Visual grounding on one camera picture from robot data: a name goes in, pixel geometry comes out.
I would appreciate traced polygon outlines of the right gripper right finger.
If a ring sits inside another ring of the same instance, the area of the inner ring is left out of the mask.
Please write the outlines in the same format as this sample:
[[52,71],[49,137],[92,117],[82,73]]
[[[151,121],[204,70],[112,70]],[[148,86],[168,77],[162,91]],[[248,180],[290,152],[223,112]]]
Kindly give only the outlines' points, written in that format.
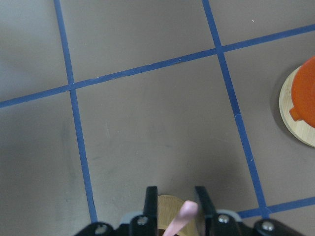
[[234,211],[217,210],[204,186],[196,186],[195,199],[199,206],[195,223],[200,236],[240,236],[241,217]]

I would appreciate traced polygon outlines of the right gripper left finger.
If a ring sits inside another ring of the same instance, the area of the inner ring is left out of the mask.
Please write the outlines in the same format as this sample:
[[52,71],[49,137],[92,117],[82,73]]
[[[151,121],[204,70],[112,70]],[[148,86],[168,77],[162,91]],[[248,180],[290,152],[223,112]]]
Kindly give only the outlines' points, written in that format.
[[158,235],[158,187],[149,186],[146,189],[145,203],[142,215],[132,218],[129,225],[130,236]]

